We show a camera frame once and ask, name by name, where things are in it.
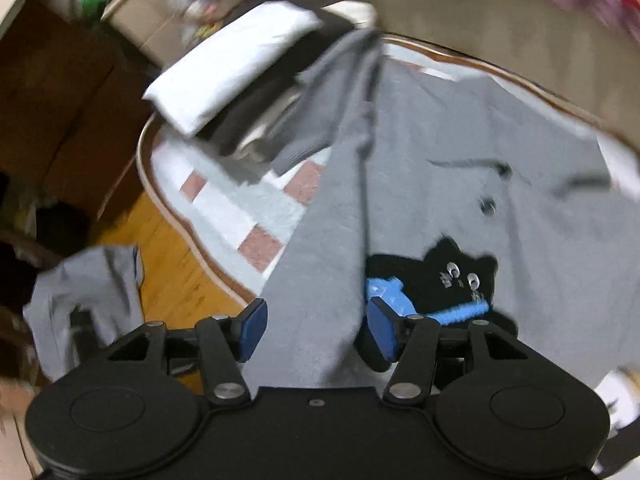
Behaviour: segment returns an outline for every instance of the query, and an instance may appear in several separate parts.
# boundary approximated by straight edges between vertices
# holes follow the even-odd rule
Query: dark gray cloth
[[[24,319],[50,380],[78,366],[82,353],[91,350],[86,346],[110,345],[143,323],[143,279],[134,246],[89,248],[38,275]]]
[[[453,82],[386,58],[371,30],[342,38],[300,82],[264,151],[279,173],[327,144],[332,155],[264,287],[268,328],[243,370],[252,389],[383,384],[352,345],[366,257],[422,259],[443,236],[495,255],[494,308],[574,376],[595,386],[640,362],[640,210],[602,185],[596,140],[488,76]]]

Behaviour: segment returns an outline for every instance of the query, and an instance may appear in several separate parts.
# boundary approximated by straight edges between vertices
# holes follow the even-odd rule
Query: blue gripper pad
[[[236,319],[244,317],[241,321],[238,339],[239,359],[244,363],[254,354],[255,348],[267,328],[267,302],[254,300],[241,312]]]
[[[391,311],[391,316],[388,316],[389,313],[385,314],[383,309]],[[388,305],[382,303],[380,298],[371,298],[367,301],[366,314],[367,325],[382,357],[390,363],[398,361],[398,338],[393,320],[397,314]]]
[[[411,300],[404,295],[404,283],[398,278],[383,280],[382,278],[367,278],[367,301],[378,296],[390,306],[398,316],[415,314],[415,307]]]
[[[432,314],[427,314],[427,317],[431,317],[431,319],[435,319],[442,326],[446,326],[482,316],[482,314],[486,314],[487,312],[489,312],[489,304],[485,300],[482,300],[472,303],[463,303],[458,306],[448,308],[447,310],[433,312]]]

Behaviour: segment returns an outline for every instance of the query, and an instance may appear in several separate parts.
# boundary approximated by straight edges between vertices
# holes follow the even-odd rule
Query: black button
[[[493,216],[495,213],[495,200],[491,197],[485,197],[480,200],[480,211],[486,216]]]

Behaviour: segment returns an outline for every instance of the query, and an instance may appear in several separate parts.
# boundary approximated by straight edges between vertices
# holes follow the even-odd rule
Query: brown trim
[[[605,124],[604,121],[596,118],[593,114],[582,110],[579,106],[572,104],[571,102],[567,101],[563,97],[558,96],[554,92],[543,89],[539,85],[517,75],[513,75],[508,70],[492,65],[491,63],[488,63],[486,61],[475,60],[473,58],[464,57],[463,55],[457,56],[455,54],[439,54],[429,48],[423,41],[414,40],[414,38],[406,38],[404,36],[400,36],[399,34],[387,34],[384,36],[384,40],[387,43],[393,43],[408,48],[409,50],[413,50],[414,52],[424,54],[434,61],[476,68],[478,70],[483,70],[484,72],[514,83],[520,88],[523,88],[531,92],[532,94],[535,94],[546,104],[551,106],[554,110],[570,115],[571,117],[581,120],[589,126],[592,126],[593,128],[600,130],[607,135],[610,135],[611,137],[624,144],[630,150],[632,150],[636,154],[636,156],[640,158],[640,150],[638,150],[638,148],[636,148],[628,140],[626,140],[625,136],[619,130]],[[580,110],[583,115],[577,113],[577,111],[575,110],[570,110],[569,107],[574,107],[576,108],[576,110]]]
[[[168,211],[169,215],[172,216],[171,220],[180,224],[180,227],[184,229],[184,231],[188,234],[189,239],[187,242],[190,242],[192,248],[196,248],[198,252],[198,256],[201,257],[202,260],[206,263],[209,270],[218,278],[221,282],[223,282],[228,288],[230,288],[235,294],[237,294],[243,301],[250,303],[255,299],[255,294],[250,290],[244,288],[240,283],[236,282],[232,277],[230,277],[224,270],[220,268],[220,266],[215,262],[215,260],[210,256],[208,251],[204,248],[200,238],[198,237],[197,232],[191,225],[187,219],[185,219],[180,213],[173,209],[173,207],[168,203],[168,201],[164,198],[160,186],[156,181],[153,171],[151,169],[151,153],[153,150],[154,139],[158,134],[160,126],[162,122],[160,119],[156,118],[151,126],[147,129],[146,132],[143,132],[143,136],[140,139],[140,165],[142,170],[145,173],[145,178],[149,181],[152,187],[152,192],[154,194],[154,198],[161,203],[162,207],[166,211]]]

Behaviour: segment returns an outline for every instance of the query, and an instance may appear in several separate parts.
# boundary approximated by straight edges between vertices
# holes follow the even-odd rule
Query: metal screw
[[[389,388],[389,393],[396,399],[415,399],[420,392],[420,386],[413,383],[396,383]]]
[[[244,394],[244,386],[238,383],[222,383],[213,389],[213,393],[219,399],[237,399]]]

